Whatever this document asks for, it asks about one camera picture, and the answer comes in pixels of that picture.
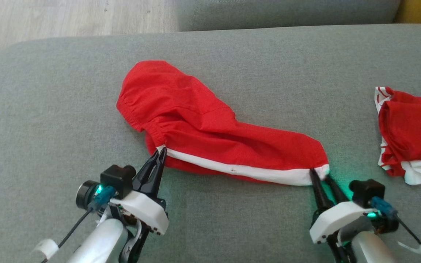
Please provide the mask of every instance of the white trim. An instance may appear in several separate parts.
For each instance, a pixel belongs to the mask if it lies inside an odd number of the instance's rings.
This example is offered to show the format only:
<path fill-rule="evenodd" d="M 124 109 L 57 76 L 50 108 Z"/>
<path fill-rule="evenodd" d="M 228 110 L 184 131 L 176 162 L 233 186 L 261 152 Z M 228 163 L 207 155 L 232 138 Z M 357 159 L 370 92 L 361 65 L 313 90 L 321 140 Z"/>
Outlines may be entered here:
<path fill-rule="evenodd" d="M 162 150 L 165 145 L 157 147 Z M 310 170 L 309 169 L 291 169 L 291 170 L 273 170 L 251 167 L 246 165 L 226 164 L 214 160 L 209 160 L 187 153 L 181 153 L 173 149 L 167 148 L 167 156 L 185 161 L 187 163 L 195 164 L 202 168 L 207 168 L 230 175 L 246 176 L 256 180 L 281 183 L 288 185 L 311 185 Z M 329 173 L 329 164 L 315 168 L 316 172 L 323 180 Z"/>
<path fill-rule="evenodd" d="M 381 92 L 385 95 L 389 95 L 388 97 L 384 97 L 384 95 L 379 92 L 379 90 L 381 90 Z M 376 104 L 376 110 L 378 111 L 379 114 L 379 110 L 381 110 L 381 107 L 383 106 L 384 102 L 390 101 L 391 100 L 391 95 L 389 93 L 386 92 L 386 87 L 376 87 L 375 89 L 375 104 Z"/>

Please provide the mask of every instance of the green led light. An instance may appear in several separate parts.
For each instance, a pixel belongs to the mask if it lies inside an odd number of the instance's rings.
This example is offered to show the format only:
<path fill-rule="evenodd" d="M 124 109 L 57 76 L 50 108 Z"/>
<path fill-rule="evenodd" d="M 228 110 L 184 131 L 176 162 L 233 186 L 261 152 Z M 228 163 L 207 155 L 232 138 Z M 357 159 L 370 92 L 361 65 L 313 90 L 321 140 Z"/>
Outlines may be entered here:
<path fill-rule="evenodd" d="M 98 188 L 97 188 L 97 194 L 100 193 L 102 191 L 102 189 L 103 189 L 102 185 L 99 184 Z"/>
<path fill-rule="evenodd" d="M 371 213 L 369 213 L 368 215 L 366 215 L 367 217 L 369 217 L 369 218 L 375 218 L 375 217 L 377 217 L 378 215 L 375 213 L 375 212 L 371 212 Z"/>

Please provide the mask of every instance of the red garment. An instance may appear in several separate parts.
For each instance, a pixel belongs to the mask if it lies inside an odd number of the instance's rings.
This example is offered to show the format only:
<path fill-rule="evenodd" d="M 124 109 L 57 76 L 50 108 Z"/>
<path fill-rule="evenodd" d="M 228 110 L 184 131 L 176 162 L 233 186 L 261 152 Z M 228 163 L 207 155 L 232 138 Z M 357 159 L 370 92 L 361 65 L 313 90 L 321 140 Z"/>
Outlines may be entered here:
<path fill-rule="evenodd" d="M 197 78 L 165 61 L 143 61 L 124 79 L 117 108 L 150 153 L 167 147 L 166 165 L 199 174 L 310 185 L 309 168 L 329 171 L 321 143 L 291 131 L 238 122 Z"/>
<path fill-rule="evenodd" d="M 421 97 L 415 97 L 389 87 L 377 87 L 377 104 L 384 100 L 379 110 L 379 130 L 387 145 L 381 162 L 389 165 L 388 174 L 404 176 L 403 161 L 421 160 Z"/>

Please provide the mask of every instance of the gray fabric upholstery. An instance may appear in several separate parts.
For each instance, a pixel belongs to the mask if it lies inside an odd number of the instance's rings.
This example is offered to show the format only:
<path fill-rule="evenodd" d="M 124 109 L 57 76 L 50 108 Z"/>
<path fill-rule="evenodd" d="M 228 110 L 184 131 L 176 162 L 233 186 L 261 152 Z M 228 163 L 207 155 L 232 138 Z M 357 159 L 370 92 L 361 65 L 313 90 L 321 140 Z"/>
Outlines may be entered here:
<path fill-rule="evenodd" d="M 0 53 L 0 263 L 36 263 L 43 238 L 59 242 L 83 211 L 77 187 L 112 164 L 140 167 L 144 135 L 115 109 L 141 60 L 166 60 L 206 84 L 239 121 L 318 139 L 343 187 L 373 178 L 421 238 L 421 185 L 377 165 L 374 87 L 421 96 L 421 25 L 359 25 L 57 38 Z M 165 169 L 170 226 L 150 236 L 142 263 L 331 262 L 309 236 L 310 187 L 242 182 Z M 50 262 L 65 262 L 95 227 L 87 217 Z M 382 238 L 401 262 L 421 256 Z"/>
<path fill-rule="evenodd" d="M 391 23 L 400 0 L 179 0 L 180 31 Z"/>

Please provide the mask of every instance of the blue connector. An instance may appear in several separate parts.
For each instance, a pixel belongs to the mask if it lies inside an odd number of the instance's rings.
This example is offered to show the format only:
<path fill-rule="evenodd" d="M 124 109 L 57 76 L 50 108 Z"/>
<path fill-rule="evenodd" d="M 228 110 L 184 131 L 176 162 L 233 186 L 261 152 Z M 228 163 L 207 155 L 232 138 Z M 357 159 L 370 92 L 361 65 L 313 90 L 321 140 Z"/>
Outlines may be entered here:
<path fill-rule="evenodd" d="M 386 215 L 390 220 L 394 220 L 397 215 L 397 210 L 391 204 L 379 197 L 371 199 L 371 207 L 379 210 L 383 215 Z"/>
<path fill-rule="evenodd" d="M 92 209 L 92 212 L 99 210 L 103 205 L 110 202 L 110 199 L 113 198 L 115 194 L 116 190 L 112 186 L 102 187 L 101 191 L 97 193 L 94 200 L 89 203 L 88 208 Z"/>

